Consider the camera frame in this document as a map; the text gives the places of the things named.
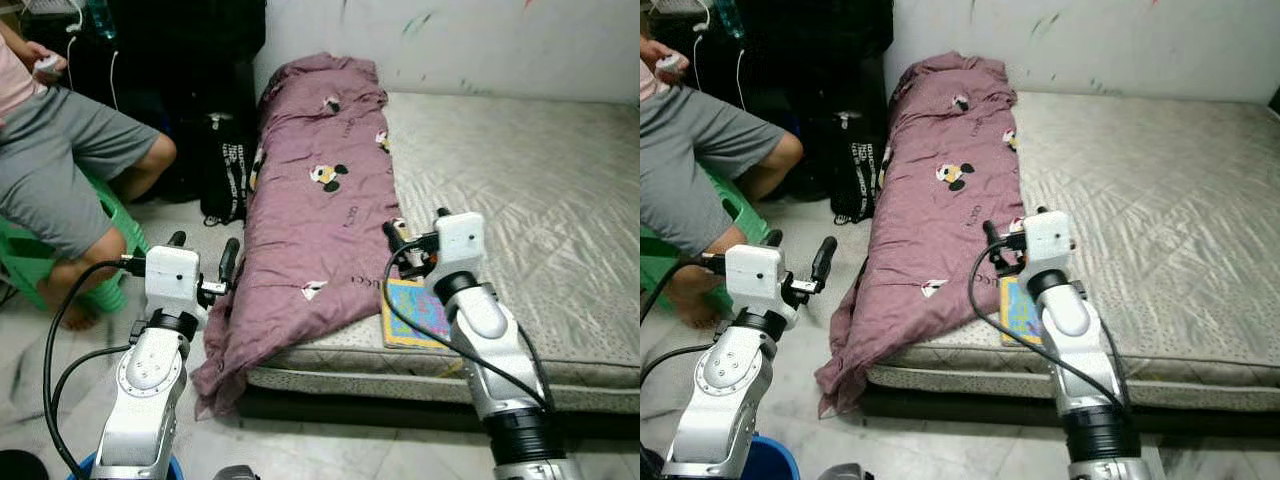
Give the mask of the bare person hand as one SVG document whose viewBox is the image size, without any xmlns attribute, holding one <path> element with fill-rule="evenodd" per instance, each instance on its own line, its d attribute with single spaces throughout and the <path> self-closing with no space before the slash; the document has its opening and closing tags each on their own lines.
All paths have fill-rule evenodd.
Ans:
<svg viewBox="0 0 1280 480">
<path fill-rule="evenodd" d="M 654 76 L 666 83 L 681 81 L 689 68 L 689 59 L 685 55 L 655 40 L 644 45 L 643 56 L 652 64 Z"/>
<path fill-rule="evenodd" d="M 27 41 L 19 58 L 32 68 L 32 76 L 44 84 L 58 83 L 68 69 L 68 60 L 41 44 Z"/>
</svg>

